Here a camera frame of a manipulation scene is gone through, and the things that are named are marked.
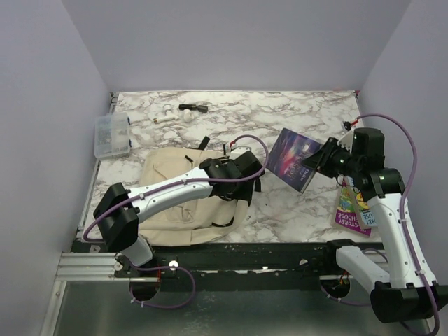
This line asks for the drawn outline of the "Treehouse book purple cover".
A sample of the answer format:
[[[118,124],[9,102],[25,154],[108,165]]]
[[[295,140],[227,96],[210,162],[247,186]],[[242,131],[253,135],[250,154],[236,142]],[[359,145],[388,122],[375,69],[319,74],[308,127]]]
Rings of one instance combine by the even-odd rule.
[[[349,187],[347,186],[346,181],[343,179],[340,185],[341,189],[339,198],[336,202],[334,224],[361,236],[370,237],[371,229],[363,229],[358,222],[358,217],[351,201]]]

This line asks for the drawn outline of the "dark purple book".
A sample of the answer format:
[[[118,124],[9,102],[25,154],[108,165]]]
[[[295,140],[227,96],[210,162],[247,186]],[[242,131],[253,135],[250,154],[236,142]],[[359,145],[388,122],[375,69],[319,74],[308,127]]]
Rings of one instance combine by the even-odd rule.
[[[303,193],[315,175],[302,161],[322,144],[308,136],[283,128],[269,152],[267,169],[296,191]]]

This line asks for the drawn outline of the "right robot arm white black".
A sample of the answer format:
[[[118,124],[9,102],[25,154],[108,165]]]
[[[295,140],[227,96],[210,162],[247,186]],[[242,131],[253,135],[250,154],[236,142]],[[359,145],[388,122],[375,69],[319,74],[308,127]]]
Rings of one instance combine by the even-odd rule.
[[[388,270],[371,261],[347,239],[333,242],[322,257],[330,274],[346,270],[370,295],[382,323],[434,317],[447,305],[447,286],[440,285],[419,247],[412,227],[405,184],[397,169],[384,166],[384,135],[361,127],[342,139],[330,137],[303,165],[329,178],[350,177],[377,224]]]

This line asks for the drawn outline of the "Treehouse book blue cover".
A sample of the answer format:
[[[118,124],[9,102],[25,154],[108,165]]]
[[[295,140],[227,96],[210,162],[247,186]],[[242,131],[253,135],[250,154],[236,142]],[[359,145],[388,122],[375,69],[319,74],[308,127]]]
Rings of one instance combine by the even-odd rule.
[[[375,217],[368,204],[363,200],[361,192],[354,187],[349,187],[349,196],[360,226],[363,229],[377,228]]]

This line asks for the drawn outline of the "beige student backpack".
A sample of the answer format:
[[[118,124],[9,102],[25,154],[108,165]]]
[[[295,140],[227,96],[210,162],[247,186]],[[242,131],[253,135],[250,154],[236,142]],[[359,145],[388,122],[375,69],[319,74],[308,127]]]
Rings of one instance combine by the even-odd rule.
[[[243,182],[246,178],[209,178],[201,168],[207,158],[229,158],[217,150],[167,147],[149,153],[140,186],[139,234],[156,246],[190,246],[220,239],[244,221],[250,203],[211,196],[212,182]]]

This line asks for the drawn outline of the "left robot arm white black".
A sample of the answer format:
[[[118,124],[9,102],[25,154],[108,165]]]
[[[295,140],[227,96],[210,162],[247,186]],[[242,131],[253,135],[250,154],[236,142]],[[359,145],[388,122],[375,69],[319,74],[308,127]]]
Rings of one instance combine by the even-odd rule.
[[[150,185],[115,183],[94,210],[108,252],[130,259],[141,277],[155,268],[153,246],[191,246],[224,237],[247,215],[264,167],[250,150],[196,162],[156,160]]]

